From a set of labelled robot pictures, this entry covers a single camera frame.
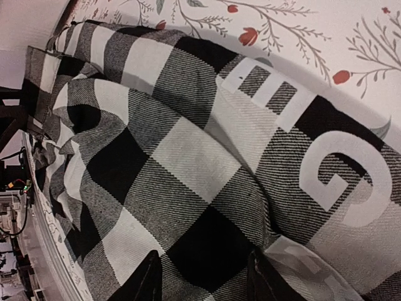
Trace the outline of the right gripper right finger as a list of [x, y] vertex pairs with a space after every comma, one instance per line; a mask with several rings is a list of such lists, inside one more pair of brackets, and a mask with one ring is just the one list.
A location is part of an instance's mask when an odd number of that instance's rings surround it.
[[247, 299], [251, 301], [306, 301], [289, 286], [260, 249], [247, 261]]

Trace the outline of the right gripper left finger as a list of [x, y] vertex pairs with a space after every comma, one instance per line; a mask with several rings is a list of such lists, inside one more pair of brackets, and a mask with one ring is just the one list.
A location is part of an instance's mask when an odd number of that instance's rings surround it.
[[162, 263], [156, 250], [150, 251], [128, 280], [109, 301], [161, 301]]

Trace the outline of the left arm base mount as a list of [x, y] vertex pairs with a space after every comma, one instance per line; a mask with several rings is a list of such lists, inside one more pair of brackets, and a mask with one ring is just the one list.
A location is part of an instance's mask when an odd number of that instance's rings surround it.
[[26, 148], [1, 159], [1, 242], [19, 236], [28, 222], [33, 180]]

